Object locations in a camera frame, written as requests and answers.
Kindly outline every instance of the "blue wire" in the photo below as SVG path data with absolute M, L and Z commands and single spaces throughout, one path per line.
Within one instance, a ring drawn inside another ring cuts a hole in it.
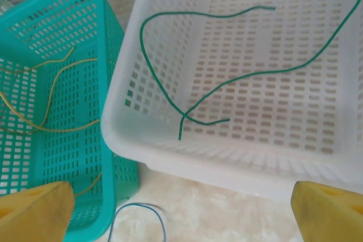
M 126 208 L 126 207 L 128 207 L 128 206 L 139 206 L 139 207 L 144 207 L 144 208 L 147 208 L 147 209 L 149 209 L 149 210 L 153 211 L 153 212 L 154 212 L 154 213 L 158 216 L 158 218 L 159 218 L 159 220 L 160 220 L 161 227 L 163 228 L 163 236 L 164 236 L 163 241 L 164 241 L 164 242 L 166 242 L 166 231 L 165 231 L 165 226 L 164 226 L 164 222 L 163 222 L 163 220 L 162 220 L 161 216 L 159 215 L 159 213 L 158 213 L 155 209 L 153 209 L 153 208 L 151 208 L 151 207 L 149 207 L 149 206 L 147 206 L 147 205 L 143 205 L 143 204 L 141 204 L 141 203 L 139 203 L 139 202 L 134 202 L 134 203 L 125 204 L 125 205 L 121 206 L 121 207 L 120 207 L 120 208 L 116 211 L 115 217 L 113 218 L 113 221 L 112 221 L 112 224 L 111 224 L 111 228 L 110 228 L 110 230 L 109 230 L 109 235 L 108 235 L 107 242 L 111 242 L 111 236 L 112 236 L 112 231 L 113 231 L 113 224 L 115 223 L 115 219 L 116 219 L 116 217 L 117 217 L 118 213 L 119 213 L 119 212 L 120 212 L 123 208 Z

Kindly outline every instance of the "yellow wire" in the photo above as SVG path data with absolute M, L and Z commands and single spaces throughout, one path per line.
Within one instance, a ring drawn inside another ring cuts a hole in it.
M 72 52 L 74 51 L 75 47 L 72 47 L 70 49 L 70 51 L 68 52 L 68 54 L 63 58 L 63 59 L 60 59 L 60 60 L 50 60 L 50 61 L 45 61 L 45 62 L 42 62 L 32 68 L 28 68 L 28 69 L 25 69 L 25 70 L 15 70 L 15 71 L 12 71 L 12 70 L 8 70 L 8 69 L 5 69 L 5 68 L 0 68 L 0 71 L 4 71 L 4 72 L 8 72 L 8 73 L 12 73 L 12 74 L 19 74 L 19 73 L 25 73 L 25 72 L 28 72 L 28 71 L 31 71 L 33 69 L 37 69 L 39 68 L 40 66 L 43 66 L 43 65 L 46 65 L 48 63 L 58 63 L 58 62 L 64 62 L 66 59 L 69 58 L 69 56 L 72 54 Z
M 16 70 L 16 71 L 12 71 L 12 70 L 8 70 L 8 69 L 3 69 L 3 68 L 0 68 L 0 71 L 4 71 L 4 72 L 7 72 L 7 73 L 12 73 L 12 74 L 17 74 L 17 73 L 25 73 L 25 72 L 28 72 L 28 71 L 31 71 L 33 69 L 37 69 L 39 68 L 40 66 L 43 66 L 43 65 L 46 65 L 48 63 L 59 63 L 59 62 L 64 62 L 66 59 L 69 58 L 69 56 L 72 54 L 72 52 L 74 51 L 75 47 L 72 47 L 71 50 L 68 52 L 68 54 L 61 60 L 50 60 L 50 61 L 45 61 L 45 62 L 42 62 L 32 68 L 29 68 L 29 69 L 25 69 L 25 70 Z M 90 59 L 84 59 L 84 60 L 80 60 L 78 62 L 75 62 L 75 63 L 71 63 L 65 67 L 63 67 L 60 71 L 58 71 L 57 75 L 55 76 L 54 78 L 54 81 L 52 83 L 52 87 L 50 88 L 50 93 L 49 93 L 49 97 L 48 97 L 48 105 L 47 105 L 47 111 L 45 112 L 45 116 L 44 116 L 44 119 L 41 123 L 40 126 L 36 125 L 36 124 L 33 124 L 30 120 L 26 119 L 25 117 L 23 117 L 17 110 L 14 109 L 14 107 L 9 103 L 9 101 L 6 99 L 5 95 L 3 92 L 0 91 L 0 97 L 2 98 L 2 100 L 5 102 L 5 104 L 9 107 L 9 109 L 14 113 L 16 114 L 20 119 L 22 119 L 23 121 L 25 121 L 27 124 L 33 126 L 34 128 L 36 128 L 35 130 L 32 130 L 32 131 L 27 131 L 25 133 L 22 133 L 22 132 L 18 132 L 18 131 L 13 131 L 13 130 L 9 130 L 9 129 L 6 129 L 6 128 L 1 128 L 3 129 L 4 131 L 7 131 L 7 132 L 11 132 L 11 133 L 17 133 L 17 134 L 32 134 L 38 130 L 43 130 L 43 131 L 49 131 L 49 132 L 58 132 L 58 133 L 66 133 L 66 132 L 71 132 L 71 131 L 78 131 L 78 130 L 83 130 L 89 126 L 92 126 L 96 123 L 99 122 L 99 119 L 93 121 L 93 122 L 90 122 L 88 123 L 87 125 L 85 126 L 81 126 L 81 127 L 78 127 L 78 128 L 74 128 L 74 129 L 64 129 L 64 130 L 55 130 L 55 129 L 47 129 L 47 128 L 44 128 L 43 125 L 46 123 L 47 121 L 47 118 L 48 118 L 48 114 L 49 114 L 49 110 L 50 110 L 50 105 L 51 105 L 51 102 L 52 102 L 52 97 L 53 97 L 53 91 L 54 91 L 54 88 L 56 86 L 56 82 L 59 78 L 59 76 L 61 75 L 61 73 L 70 68 L 70 67 L 73 67 L 77 64 L 80 64 L 80 63 L 84 63 L 84 62 L 91 62 L 91 61 L 96 61 L 97 59 L 96 58 L 90 58 Z M 97 178 L 94 180 L 94 182 L 88 187 L 86 188 L 85 190 L 77 193 L 74 195 L 74 197 L 78 197 L 80 195 L 83 195 L 85 193 L 87 193 L 89 190 L 91 190 L 95 185 L 96 183 L 99 181 L 99 179 L 101 179 L 101 176 L 102 176 L 102 172 L 98 174 Z
M 74 197 L 78 197 L 80 195 L 83 195 L 83 194 L 87 193 L 89 190 L 91 190 L 96 185 L 98 180 L 101 179 L 101 176 L 102 176 L 102 172 L 98 174 L 96 180 L 94 180 L 94 182 L 87 189 L 85 189 L 85 190 L 83 190 L 83 191 L 81 191 L 81 192 L 79 192 L 77 194 L 74 194 Z
M 87 125 L 85 125 L 85 126 L 82 126 L 82 127 L 79 127 L 79 128 L 74 128 L 74 129 L 68 129 L 68 130 L 52 130 L 52 129 L 47 129 L 47 128 L 44 128 L 43 126 L 44 126 L 44 124 L 45 124 L 45 122 L 47 121 L 47 118 L 48 118 L 48 114 L 49 114 L 49 110 L 50 110 L 50 105 L 51 105 L 51 102 L 52 102 L 52 97 L 53 97 L 53 91 L 54 91 L 54 88 L 55 88 L 55 86 L 56 86 L 56 82 L 57 82 L 57 80 L 58 80 L 58 78 L 59 78 L 59 76 L 61 75 L 61 73 L 64 71 L 64 70 L 66 70 L 66 69 L 68 69 L 68 68 L 70 68 L 70 67 L 72 67 L 72 66 L 75 66 L 75 65 L 77 65 L 77 64 L 80 64 L 80 63 L 83 63 L 83 62 L 91 62 L 91 61 L 96 61 L 97 59 L 96 58 L 90 58 L 90 59 L 85 59 L 85 60 L 80 60 L 80 61 L 78 61 L 78 62 L 74 62 L 74 63 L 71 63 L 71 64 L 69 64 L 69 65 L 67 65 L 67 66 L 65 66 L 65 67 L 63 67 L 60 71 L 58 71 L 58 73 L 57 73 L 57 75 L 56 75 L 56 77 L 54 78 L 54 81 L 53 81 L 53 84 L 52 84 L 52 87 L 50 88 L 50 93 L 49 93 L 49 97 L 48 97 L 48 105 L 47 105 L 47 111 L 45 112 L 45 116 L 44 116 L 44 119 L 43 119 L 43 121 L 42 121 L 42 123 L 38 126 L 38 125 L 35 125 L 35 124 L 33 124 L 30 120 L 28 120 L 28 119 L 26 119 L 25 117 L 23 117 L 23 116 L 19 116 L 20 115 L 20 113 L 19 112 L 17 112 L 13 107 L 11 107 L 10 108 L 10 103 L 9 103 L 9 101 L 5 98 L 5 96 L 4 96 L 4 94 L 0 91 L 0 96 L 1 96 L 1 98 L 3 99 L 3 101 L 5 102 L 5 104 L 12 110 L 12 112 L 14 112 L 19 118 L 21 118 L 22 120 L 24 120 L 26 123 L 28 123 L 29 125 L 31 125 L 31 126 L 33 126 L 34 128 L 36 128 L 35 130 L 31 130 L 31 131 L 27 131 L 27 132 L 25 132 L 25 133 L 23 133 L 23 132 L 19 132 L 19 131 L 15 131 L 15 130 L 10 130 L 10 129 L 6 129 L 6 128 L 1 128 L 1 129 L 3 129 L 4 131 L 7 131 L 7 132 L 9 132 L 9 133 L 17 133 L 17 134 L 32 134 L 32 133 L 34 133 L 34 132 L 36 132 L 36 131 L 38 131 L 38 130 L 44 130 L 44 131 L 52 131 L 52 132 L 59 132 L 59 133 L 61 133 L 61 132 L 63 132 L 63 133 L 66 133 L 66 132 L 71 132 L 71 131 L 78 131 L 78 130 L 82 130 L 82 129 L 85 129 L 85 128 L 87 128 L 87 127 L 89 127 L 89 126 L 92 126 L 93 124 L 96 124 L 99 120 L 95 120 L 95 121 L 93 121 L 93 122 L 91 122 L 91 123 L 89 123 L 89 124 L 87 124 Z

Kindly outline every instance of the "teal plastic basket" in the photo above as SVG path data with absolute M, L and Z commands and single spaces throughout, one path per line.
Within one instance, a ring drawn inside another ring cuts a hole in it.
M 27 0 L 0 17 L 0 67 L 19 70 L 64 58 L 22 74 L 0 72 L 0 90 L 24 116 L 41 124 L 51 84 L 58 79 L 45 127 L 76 128 L 100 117 L 123 31 L 107 0 Z M 0 128 L 29 131 L 0 100 Z M 138 190 L 137 164 L 115 156 L 105 145 L 99 124 L 73 133 L 38 131 L 29 135 L 0 130 L 0 195 L 54 181 L 69 181 L 76 198 L 67 241 L 92 241 L 110 225 L 116 200 Z

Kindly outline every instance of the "plastic basket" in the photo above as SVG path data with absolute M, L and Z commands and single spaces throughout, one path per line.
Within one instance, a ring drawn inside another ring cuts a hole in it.
M 161 16 L 144 30 L 146 51 L 183 111 L 218 84 L 310 59 L 357 0 L 136 0 L 103 112 L 102 132 L 118 155 L 150 168 L 288 201 L 297 180 L 363 190 L 363 4 L 328 49 L 295 72 L 223 87 L 185 122 L 164 99 L 141 53 L 142 22 L 160 11 L 231 19 Z
M 107 0 L 27 0 L 0 18 L 0 67 L 32 67 L 64 58 L 22 74 L 0 73 L 0 90 L 36 124 L 43 120 L 50 86 L 64 66 L 85 58 L 95 62 L 65 70 L 53 93 L 45 126 L 79 127 L 99 118 L 123 40 L 123 31 Z M 0 127 L 28 131 L 24 122 L 0 102 Z M 69 181 L 75 193 L 102 182 L 76 198 L 67 241 L 93 241 L 108 228 L 117 199 L 138 189 L 137 164 L 115 156 L 105 145 L 100 126 L 74 133 L 16 135 L 0 131 L 0 194 L 54 181 Z

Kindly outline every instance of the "beige floor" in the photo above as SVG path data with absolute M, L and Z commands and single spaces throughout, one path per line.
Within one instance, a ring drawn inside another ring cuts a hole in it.
M 110 0 L 126 29 L 134 0 Z M 140 191 L 129 202 L 163 207 L 167 241 L 302 241 L 288 203 L 189 181 L 141 165 Z M 107 241 L 108 232 L 98 241 Z M 151 211 L 128 207 L 115 221 L 111 241 L 161 242 L 158 218 Z

